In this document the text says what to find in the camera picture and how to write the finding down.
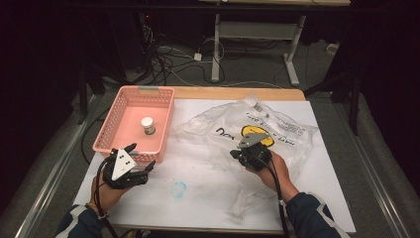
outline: white lid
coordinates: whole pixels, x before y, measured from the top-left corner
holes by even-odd
[[[142,126],[149,128],[154,125],[154,119],[152,117],[145,117],[142,119]]]

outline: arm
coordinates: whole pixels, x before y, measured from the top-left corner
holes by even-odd
[[[101,230],[103,223],[99,218],[98,208],[94,200],[94,192],[96,190],[96,179],[92,181],[90,201],[86,205],[73,205],[59,224],[55,237],[102,237]],[[102,179],[102,173],[99,182],[99,196],[101,207],[108,212],[126,193],[126,189],[113,189]]]
[[[290,180],[284,159],[274,152],[271,154],[272,163],[269,165],[277,172],[282,199],[286,203],[287,215],[297,237],[349,237],[334,222],[324,201],[315,195],[299,192]],[[266,186],[276,191],[274,179],[268,169],[251,172],[258,175]]]

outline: pink plastic basket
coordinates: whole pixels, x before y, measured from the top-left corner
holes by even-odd
[[[93,150],[108,157],[113,148],[137,143],[131,156],[136,163],[163,161],[170,121],[173,114],[174,89],[166,86],[123,86],[93,144]],[[142,119],[152,117],[156,131],[147,135]]]

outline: transparent plastic bag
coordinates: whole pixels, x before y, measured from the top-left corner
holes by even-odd
[[[234,160],[230,154],[247,132],[268,132],[269,149],[281,155],[287,164],[290,179],[295,181],[312,149],[312,137],[317,127],[300,124],[281,112],[275,112],[252,94],[246,98],[210,108],[176,129],[177,136],[194,143],[208,144],[213,166],[228,169],[238,180],[240,191],[228,211],[243,217],[244,211],[256,199],[268,199],[275,192],[254,174]]]

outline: dark blue sleeve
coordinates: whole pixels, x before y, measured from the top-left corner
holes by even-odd
[[[64,237],[102,237],[103,224],[95,211],[83,205],[73,205],[62,218],[55,238]]]
[[[315,195],[300,192],[286,205],[297,237],[350,237],[335,222],[327,205]]]

